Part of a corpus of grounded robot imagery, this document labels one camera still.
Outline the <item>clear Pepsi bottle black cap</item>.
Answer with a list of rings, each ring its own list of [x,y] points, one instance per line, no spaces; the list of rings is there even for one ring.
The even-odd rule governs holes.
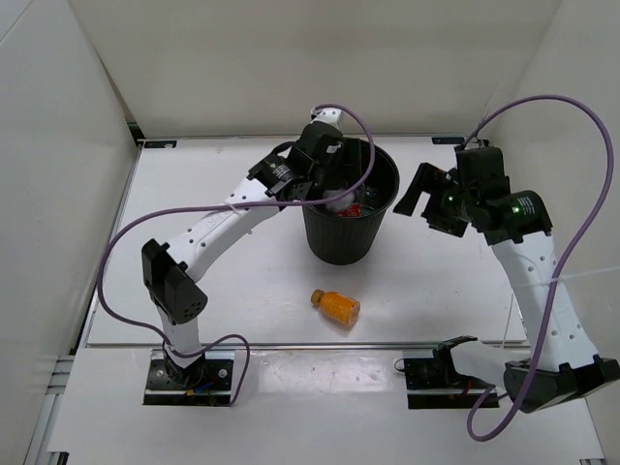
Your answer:
[[[339,211],[342,211],[349,207],[353,203],[358,203],[357,193],[350,192],[345,195],[344,189],[338,190],[325,190],[323,193],[323,198],[330,201],[324,204],[324,208],[326,211],[335,214],[336,216]]]

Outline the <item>red label water bottle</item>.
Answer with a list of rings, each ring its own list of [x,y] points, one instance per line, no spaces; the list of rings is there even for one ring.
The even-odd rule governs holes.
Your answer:
[[[362,209],[358,203],[353,203],[346,209],[339,211],[337,215],[344,218],[359,218],[362,216]]]

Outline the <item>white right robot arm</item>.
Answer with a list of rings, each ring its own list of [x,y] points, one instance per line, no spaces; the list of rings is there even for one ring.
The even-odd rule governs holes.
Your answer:
[[[552,223],[539,194],[515,192],[493,146],[455,151],[456,165],[441,170],[422,163],[397,214],[421,216],[430,229],[461,237],[468,228],[484,236],[509,279],[531,354],[522,358],[460,336],[435,349],[435,375],[455,388],[468,377],[504,389],[518,410],[533,413],[583,398],[619,379],[619,363],[590,340],[563,283],[555,274]]]

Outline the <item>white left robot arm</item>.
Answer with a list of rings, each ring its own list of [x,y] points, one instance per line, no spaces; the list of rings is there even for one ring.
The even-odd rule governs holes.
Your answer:
[[[198,330],[208,302],[198,283],[207,270],[285,202],[324,200],[356,189],[368,166],[360,140],[326,123],[311,123],[298,140],[276,146],[249,169],[218,210],[163,244],[151,239],[142,246],[144,285],[167,337],[165,372],[176,385],[193,389],[212,379]]]

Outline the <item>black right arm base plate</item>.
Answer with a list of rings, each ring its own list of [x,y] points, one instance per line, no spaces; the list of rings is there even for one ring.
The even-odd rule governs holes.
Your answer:
[[[403,354],[393,368],[404,376],[407,408],[412,411],[470,410],[487,389],[476,378],[457,375],[448,381],[432,356]]]

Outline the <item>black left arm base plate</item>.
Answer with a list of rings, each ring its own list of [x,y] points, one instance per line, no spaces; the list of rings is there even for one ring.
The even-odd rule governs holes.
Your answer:
[[[142,404],[167,407],[228,407],[232,400],[234,352],[207,353],[176,370],[162,351],[151,354]]]

